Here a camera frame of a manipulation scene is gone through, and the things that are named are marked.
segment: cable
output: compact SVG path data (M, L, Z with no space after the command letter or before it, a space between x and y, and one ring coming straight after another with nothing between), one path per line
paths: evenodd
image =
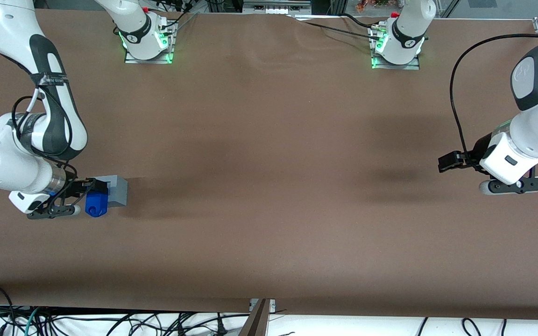
M468 53L470 53L470 51L476 49L477 47L479 47L480 45L483 45L485 43L489 43L489 42L493 42L493 41L497 41L497 40L503 40L503 39L506 39L506 38L538 38L538 35L537 34L506 34L506 35L493 36L491 38L488 38L486 40L478 42L478 43L472 45L472 47L468 48L458 58L458 60L456 61L455 65L454 65L454 70L452 70L452 75L451 75L451 78L450 78L450 104L451 104L451 107L452 107L452 113L454 113L454 119L455 119L455 122L456 122L456 126L458 128L458 133L460 135L460 141L462 143L462 150L464 151L464 156L465 156L466 161L468 162L468 164L470 166L472 166L472 168L474 168L474 170L476 170L477 172L483 173L483 174L487 174L487 172L485 172L482 168L477 167L477 165L469 157L468 150L466 148L466 141L464 139L464 134L462 132L462 126L460 125L460 119L458 118L458 113L456 111L455 103L454 103L454 79L455 79L455 73L456 73L456 70L457 70L458 66L460 65L460 62L462 61L462 59L464 59L464 57Z
M353 17L352 15L350 15L348 13L341 13L340 16L345 16L345 17L351 19L352 21L354 21L354 23L356 23L357 25L359 25L361 27L365 27L365 28L371 28L372 25L376 25L377 23L379 23L379 21L377 21L375 23L371 23L371 25L367 25L366 23L362 23L362 22L358 21L356 19L356 17Z
M476 323L474 323L474 321L472 321L468 317L465 317L465 318L462 319L462 329L464 330L465 334L468 335L468 336L474 336L473 334L470 334L470 332L468 332L468 330L466 330L466 321L472 323L472 327L474 327L474 329L476 330L476 333L478 334L478 336L481 336L481 331L476 326Z
M501 336L505 336L506 334L506 324L508 324L508 319L504 319L502 322L502 332L500 333Z
M466 322L470 322L472 324L472 327L474 327L474 329L476 330L476 333L478 336L481 336L481 331L479 330L479 328L476 326L476 323L474 321L472 321L472 319L469 319L468 317L465 317L462 319L462 329L464 330L464 333L467 335L467 336L474 336L472 334L470 334L470 332L468 332L468 330L466 329ZM500 333L501 336L504 336L505 333L506 333L506 324L508 323L508 319L504 319L502 321L502 332Z
M175 19L169 25L161 26L161 29L165 29L165 28L168 28L168 27L171 27L171 26L175 25L178 21L180 21L182 16L184 16L184 14L186 14L186 13L188 13L188 11L184 11L183 13L181 13L180 16L178 16L177 19Z
M4 291L3 288L0 287L0 292L6 297L6 301L8 302L8 305L9 305L9 318L11 319L12 321L12 330L11 330L11 334L12 335L15 335L15 317L14 317L14 305L12 304L11 302L11 298L9 298L9 295L7 294L6 291Z
M248 314L234 314L234 315L227 315L227 316L222 316L222 317L216 317L214 319L210 319L210 320L207 320L207 321L203 321L199 324L196 324L196 325L193 325L193 326L190 326L190 327L187 327L186 329L184 329L184 334L186 334L187 332L189 332L190 330L192 329L196 329L196 328L201 328L203 327L203 325L207 324L207 323L210 323L210 322L213 322L213 321L217 321L218 319L229 319L230 317L244 317L244 316L248 316Z
M353 32L348 32L348 30L342 30L342 29L339 29L339 28L333 28L333 27L328 27L328 26L323 26L323 25L319 25L317 23L312 23L312 22L308 22L308 21L304 21L307 25L311 25L311 26L316 26L316 27L321 27L321 28L326 28L326 29L330 29L330 30L333 30L335 32L340 32L340 33L345 33L345 34L350 34L350 35L354 35L354 36L360 36L360 37L364 37L364 38L368 38L370 40L379 40L379 38L377 36L369 36L369 35L363 35L363 34L359 34L359 33L353 33Z
M421 336L421 334L423 333L423 328L425 327L425 323L427 323L427 319L429 319L429 317L425 317L425 319L423 320L423 323L420 324L420 328L418 328L417 336Z
M32 319L35 318L36 312L39 310L39 307L35 308L32 313L30 313L30 317L28 317L28 321L26 322L26 329L24 330L24 336L28 336L28 330L30 330L30 323L32 322Z

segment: wooden board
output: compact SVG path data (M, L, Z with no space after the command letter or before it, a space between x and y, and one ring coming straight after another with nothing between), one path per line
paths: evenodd
M38 11L89 140L81 176L129 180L105 217L29 221L0 190L0 285L17 304L538 318L538 194L438 174L460 149L451 68L529 21L434 21L420 71L281 15L199 15L171 65L124 64L106 13ZM363 32L343 19L320 23ZM457 76L472 143L517 113L538 41L480 47ZM0 56L0 115L32 92Z

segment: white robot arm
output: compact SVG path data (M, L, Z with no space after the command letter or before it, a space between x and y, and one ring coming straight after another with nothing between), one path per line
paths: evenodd
M406 0L399 17L387 19L386 34L376 52L392 64L410 63L420 53L436 12L433 0Z
M484 194L538 191L538 177L524 176L538 164L538 46L514 67L510 83L521 112L480 138L468 157L455 151L439 158L440 172L474 166L491 175L480 185Z
M44 158L73 159L86 146L87 133L60 55L39 27L32 0L0 0L0 54L35 83L30 108L40 95L46 111L19 115L18 132L11 113L0 117L0 189L11 191L13 204L30 213L68 179L64 170Z
M137 0L95 0L111 16L120 31L124 47L140 60L152 59L167 49L164 38L167 19L145 13Z

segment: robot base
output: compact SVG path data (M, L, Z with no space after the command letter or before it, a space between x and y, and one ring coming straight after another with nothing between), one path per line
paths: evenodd
M165 35L160 38L161 43L167 43L167 49L163 50L159 55L148 60L137 59L136 57L130 55L126 51L126 57L124 58L124 63L128 64L171 64L173 62L173 51L176 47L176 35L178 30L179 23L171 25L171 27L166 28Z
M418 56L414 56L414 59L408 64L398 65L387 62L382 55L378 54L375 49L377 45L382 43L383 34L386 32L386 22L381 21L378 25L373 25L371 28L367 28L369 36L377 36L380 40L371 40L371 66L373 69L396 69L396 70L419 70L420 64L418 63Z

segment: gray box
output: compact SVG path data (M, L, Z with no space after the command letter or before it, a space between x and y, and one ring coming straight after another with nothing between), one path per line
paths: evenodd
M128 205L128 181L118 175L96 176L99 181L107 182L109 199L107 208Z

